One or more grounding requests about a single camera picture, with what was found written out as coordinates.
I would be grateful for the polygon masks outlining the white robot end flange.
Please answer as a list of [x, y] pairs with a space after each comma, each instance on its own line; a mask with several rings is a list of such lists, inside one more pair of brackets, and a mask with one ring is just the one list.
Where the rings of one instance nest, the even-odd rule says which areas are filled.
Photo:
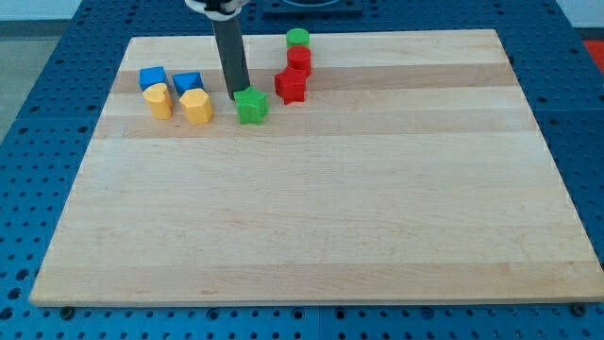
[[228, 21], [240, 14], [243, 0], [185, 0], [185, 4], [212, 21]]

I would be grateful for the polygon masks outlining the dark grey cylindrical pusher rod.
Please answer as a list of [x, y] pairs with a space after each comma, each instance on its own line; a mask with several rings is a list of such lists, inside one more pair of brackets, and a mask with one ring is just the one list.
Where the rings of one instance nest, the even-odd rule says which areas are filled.
[[241, 23], [238, 16], [213, 21], [212, 28], [225, 78], [228, 97], [250, 86]]

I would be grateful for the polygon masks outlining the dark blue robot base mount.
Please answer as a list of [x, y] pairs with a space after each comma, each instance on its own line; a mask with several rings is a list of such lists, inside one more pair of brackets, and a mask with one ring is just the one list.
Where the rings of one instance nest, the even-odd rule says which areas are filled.
[[362, 0], [260, 0], [264, 15], [278, 14], [360, 14]]

